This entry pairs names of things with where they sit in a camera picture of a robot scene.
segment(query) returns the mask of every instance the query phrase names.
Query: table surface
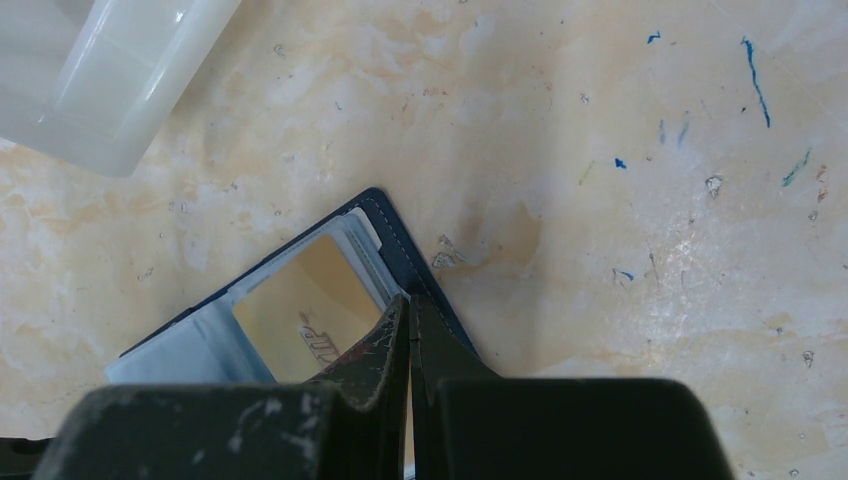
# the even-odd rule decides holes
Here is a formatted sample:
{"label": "table surface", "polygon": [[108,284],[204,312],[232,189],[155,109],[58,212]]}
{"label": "table surface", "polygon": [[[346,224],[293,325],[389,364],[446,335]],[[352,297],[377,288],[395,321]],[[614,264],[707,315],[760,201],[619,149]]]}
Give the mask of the table surface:
{"label": "table surface", "polygon": [[377,185],[498,372],[675,378],[739,478],[838,478],[846,65],[828,0],[244,0],[131,178],[0,146],[0,435]]}

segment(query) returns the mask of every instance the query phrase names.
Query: tan card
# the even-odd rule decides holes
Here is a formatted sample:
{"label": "tan card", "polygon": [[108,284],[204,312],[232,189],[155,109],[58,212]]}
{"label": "tan card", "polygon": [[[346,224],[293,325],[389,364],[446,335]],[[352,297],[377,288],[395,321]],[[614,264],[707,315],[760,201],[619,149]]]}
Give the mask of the tan card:
{"label": "tan card", "polygon": [[233,315],[280,383],[302,382],[365,336],[382,312],[323,235],[233,307]]}

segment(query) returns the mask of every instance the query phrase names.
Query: green mark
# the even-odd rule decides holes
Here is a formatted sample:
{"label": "green mark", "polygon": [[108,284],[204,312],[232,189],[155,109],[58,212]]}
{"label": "green mark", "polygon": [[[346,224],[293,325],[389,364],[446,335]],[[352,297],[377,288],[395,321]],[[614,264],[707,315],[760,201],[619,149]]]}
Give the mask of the green mark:
{"label": "green mark", "polygon": [[801,169],[803,169],[804,167],[807,166],[807,163],[810,162],[810,152],[812,152],[812,151],[813,151],[813,148],[810,147],[807,150],[807,154],[804,155],[804,159],[795,164],[795,167],[792,168],[792,171],[789,172],[789,175],[783,177],[783,186],[784,187],[788,187],[789,185],[791,185],[792,182],[795,181],[795,175],[797,175],[798,172],[801,171]]}
{"label": "green mark", "polygon": [[588,167],[586,167],[586,171],[585,171],[585,172],[583,172],[583,176],[582,176],[582,177],[580,177],[580,181],[579,181],[579,182],[577,182],[577,185],[583,185],[583,182],[585,182],[585,181],[586,181],[586,177],[588,177],[588,176],[589,176],[589,172],[591,172],[591,171],[592,171],[592,167],[594,167],[594,166],[595,166],[595,161],[594,161],[594,160],[592,160],[592,162],[591,162],[591,163],[589,163],[589,166],[588,166]]}

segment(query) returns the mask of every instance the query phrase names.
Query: translucent white container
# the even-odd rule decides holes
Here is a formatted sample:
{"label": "translucent white container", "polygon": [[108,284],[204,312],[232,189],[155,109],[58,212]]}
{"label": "translucent white container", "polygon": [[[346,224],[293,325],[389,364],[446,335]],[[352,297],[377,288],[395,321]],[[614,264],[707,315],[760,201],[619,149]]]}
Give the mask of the translucent white container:
{"label": "translucent white container", "polygon": [[0,137],[133,172],[240,0],[0,0]]}

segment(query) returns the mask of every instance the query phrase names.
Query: wallet stitching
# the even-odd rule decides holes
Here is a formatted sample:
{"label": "wallet stitching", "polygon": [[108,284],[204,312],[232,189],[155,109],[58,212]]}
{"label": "wallet stitching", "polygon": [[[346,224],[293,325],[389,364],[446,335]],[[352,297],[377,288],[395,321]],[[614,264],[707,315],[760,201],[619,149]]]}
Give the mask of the wallet stitching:
{"label": "wallet stitching", "polygon": [[[406,260],[409,262],[409,266],[412,268],[412,271],[415,272],[415,275],[418,277],[418,280],[421,281],[421,286],[424,287],[424,291],[427,292],[427,296],[430,297],[430,300],[433,302],[433,307],[436,309],[436,312],[438,312],[439,316],[442,317],[442,323],[445,325],[445,328],[447,328],[448,331],[453,335],[453,331],[451,330],[450,325],[448,325],[448,323],[445,321],[445,315],[442,313],[442,309],[439,308],[436,299],[433,297],[433,294],[430,292],[430,289],[427,288],[427,282],[424,281],[424,278],[421,276],[421,273],[418,271],[417,268],[415,268],[415,264],[412,263],[412,259],[409,258],[409,254],[406,253],[406,248],[404,248],[403,243],[401,243],[400,239],[397,238],[397,233],[395,233],[395,229],[392,228],[392,224],[389,223],[389,217],[387,217],[386,214],[383,213],[383,209],[380,208],[380,204],[377,203],[376,200],[374,200],[373,198],[367,198],[365,200],[373,203],[374,206],[377,207],[377,211],[380,212],[380,216],[383,217],[383,222],[386,224],[387,227],[389,227],[389,231],[391,231],[392,236],[395,237],[395,242],[397,242],[401,251],[403,251],[403,255],[406,257]],[[350,208],[350,210],[353,210],[361,204],[362,202],[357,202],[353,207]]]}

